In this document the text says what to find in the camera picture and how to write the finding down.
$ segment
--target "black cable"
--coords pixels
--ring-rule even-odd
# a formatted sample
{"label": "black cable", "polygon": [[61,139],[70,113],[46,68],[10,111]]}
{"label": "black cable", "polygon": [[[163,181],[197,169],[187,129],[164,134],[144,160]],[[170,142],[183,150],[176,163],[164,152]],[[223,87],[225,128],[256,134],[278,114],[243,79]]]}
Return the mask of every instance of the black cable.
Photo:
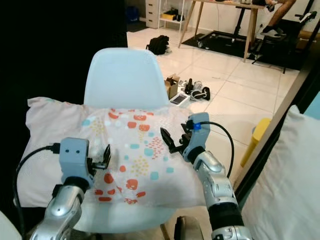
{"label": "black cable", "polygon": [[42,150],[52,150],[53,151],[53,150],[55,150],[54,147],[58,146],[57,144],[59,144],[59,143],[55,143],[53,146],[44,146],[44,147],[38,148],[37,150],[32,151],[31,153],[29,153],[27,156],[24,157],[24,159],[18,164],[18,166],[15,170],[13,181],[12,181],[13,199],[15,202],[16,210],[18,212],[18,217],[19,217],[19,221],[20,221],[20,234],[22,236],[22,240],[26,239],[26,227],[25,227],[24,215],[22,212],[22,208],[21,208],[19,196],[18,196],[18,189],[17,189],[18,174],[20,172],[21,167],[25,164],[25,162],[31,156],[33,156],[34,154],[36,154]]}
{"label": "black cable", "polygon": [[231,143],[231,161],[230,161],[229,171],[228,171],[226,177],[229,178],[231,175],[232,167],[234,165],[234,157],[235,157],[235,145],[234,145],[234,141],[232,140],[230,133],[222,125],[220,125],[219,123],[213,122],[213,121],[202,121],[202,122],[199,122],[198,124],[200,124],[200,125],[203,125],[203,124],[215,125],[215,126],[221,128],[228,136],[230,143]]}

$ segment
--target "pillowcase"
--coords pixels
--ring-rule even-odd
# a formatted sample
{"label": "pillowcase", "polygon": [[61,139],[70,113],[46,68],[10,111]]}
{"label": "pillowcase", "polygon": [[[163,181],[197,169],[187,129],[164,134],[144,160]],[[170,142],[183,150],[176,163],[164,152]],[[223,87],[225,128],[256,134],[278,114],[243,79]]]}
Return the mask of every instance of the pillowcase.
{"label": "pillowcase", "polygon": [[[160,134],[160,127],[164,127],[178,142],[184,133],[180,124],[191,114],[188,110],[174,106],[152,111],[97,109],[45,97],[29,99],[28,105],[30,139],[23,156],[73,137],[88,139],[88,156],[99,162],[110,144],[108,169],[97,171],[94,188],[85,193],[87,203],[126,202],[174,208],[205,204],[192,164],[179,153],[170,154]],[[58,154],[45,150],[32,156],[18,176],[21,205],[47,207],[61,177]]]}
{"label": "pillowcase", "polygon": [[292,106],[242,217],[255,240],[319,239],[320,121]]}

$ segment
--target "chair backrest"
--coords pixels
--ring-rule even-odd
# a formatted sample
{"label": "chair backrest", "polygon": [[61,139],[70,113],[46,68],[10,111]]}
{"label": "chair backrest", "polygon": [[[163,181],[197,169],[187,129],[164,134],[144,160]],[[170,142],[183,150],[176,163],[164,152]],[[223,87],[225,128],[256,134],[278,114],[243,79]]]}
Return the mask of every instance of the chair backrest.
{"label": "chair backrest", "polygon": [[155,55],[128,48],[98,51],[89,68],[84,104],[118,109],[155,109],[169,104]]}

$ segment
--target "person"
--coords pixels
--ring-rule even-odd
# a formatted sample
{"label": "person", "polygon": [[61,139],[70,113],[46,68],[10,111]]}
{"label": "person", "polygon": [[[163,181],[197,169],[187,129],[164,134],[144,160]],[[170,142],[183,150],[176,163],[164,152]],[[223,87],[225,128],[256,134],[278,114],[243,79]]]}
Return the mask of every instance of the person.
{"label": "person", "polygon": [[282,4],[277,11],[275,11],[269,24],[262,30],[262,35],[271,38],[281,38],[286,34],[278,26],[279,21],[286,15],[286,13],[295,4],[296,0],[252,0],[252,4],[267,6],[269,11],[273,11],[276,4]]}

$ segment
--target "desk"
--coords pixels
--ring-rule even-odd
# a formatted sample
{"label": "desk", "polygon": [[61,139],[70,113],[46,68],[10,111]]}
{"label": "desk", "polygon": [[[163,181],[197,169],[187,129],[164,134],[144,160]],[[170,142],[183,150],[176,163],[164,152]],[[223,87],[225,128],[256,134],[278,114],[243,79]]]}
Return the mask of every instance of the desk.
{"label": "desk", "polygon": [[255,31],[255,29],[256,29],[256,24],[257,24],[258,9],[263,9],[264,6],[254,5],[254,4],[243,4],[243,3],[234,2],[234,1],[231,1],[231,0],[226,0],[226,1],[193,0],[192,4],[191,4],[190,11],[189,11],[188,16],[186,18],[186,23],[185,23],[185,25],[183,27],[183,32],[182,32],[182,36],[181,36],[178,48],[180,48],[180,45],[181,45],[181,43],[183,41],[183,38],[185,36],[185,33],[187,31],[187,28],[188,28],[188,25],[189,25],[189,21],[190,21],[192,12],[194,11],[196,2],[200,2],[200,9],[199,9],[197,22],[196,22],[194,36],[196,36],[197,31],[198,31],[198,26],[199,26],[199,22],[200,22],[200,18],[201,18],[202,9],[204,7],[204,3],[222,4],[222,5],[229,5],[229,6],[234,6],[234,7],[242,7],[242,8],[250,9],[250,21],[249,21],[249,25],[248,25],[248,32],[247,32],[247,35],[246,35],[245,49],[244,49],[244,56],[243,56],[243,61],[245,62],[246,58],[247,58],[247,55],[248,55],[249,44],[250,44],[250,42],[253,43],[255,41],[255,39],[256,39],[256,31]]}

